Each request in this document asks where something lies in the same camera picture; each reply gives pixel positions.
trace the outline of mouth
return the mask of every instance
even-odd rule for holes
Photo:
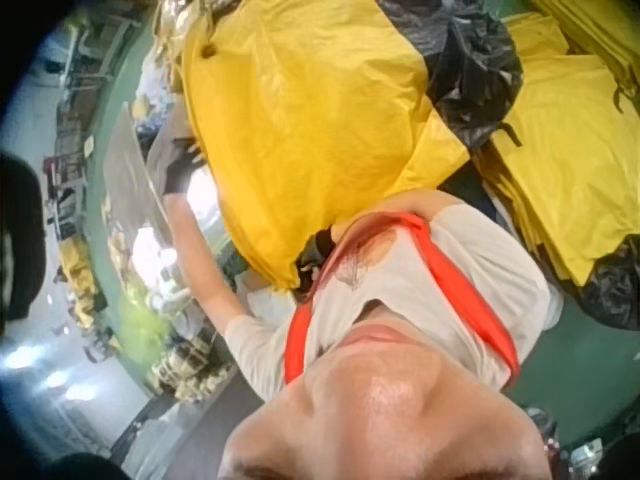
[[[351,330],[336,348],[361,343],[401,343],[415,345],[420,342],[386,325],[363,325]]]

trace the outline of yellow plastic bag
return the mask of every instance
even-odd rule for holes
[[[374,0],[247,0],[209,27],[185,44],[190,121],[234,244],[275,285],[297,285],[319,229],[468,159],[425,95],[423,58]]]
[[[633,0],[534,0],[580,47],[598,55],[630,97],[640,80],[640,9]]]
[[[516,48],[526,45],[524,86],[505,119],[522,146],[493,134],[508,175],[492,178],[515,197],[529,248],[544,244],[559,275],[566,269],[582,286],[596,260],[640,233],[640,120],[624,96],[617,109],[600,58],[549,48],[546,22],[535,14],[507,22]]]

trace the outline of hand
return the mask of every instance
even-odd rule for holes
[[[296,269],[300,278],[300,286],[297,293],[305,294],[311,289],[317,273],[335,248],[336,244],[331,238],[331,227],[320,230],[307,240],[304,248],[296,259]]]
[[[163,195],[187,193],[191,175],[205,163],[193,139],[175,139],[173,150],[174,160],[167,167]]]

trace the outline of orange suspender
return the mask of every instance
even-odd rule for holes
[[[411,232],[420,256],[436,283],[467,328],[478,335],[511,370],[510,382],[520,373],[520,363],[511,335],[491,307],[484,301],[473,284],[458,267],[431,241],[429,226],[420,217],[410,213],[375,213],[363,217],[349,229],[325,262],[314,282],[307,301],[293,315],[287,334],[284,356],[284,380],[291,383],[304,371],[307,332],[311,324],[312,302],[315,292],[331,276],[346,253],[363,241],[400,225]]]

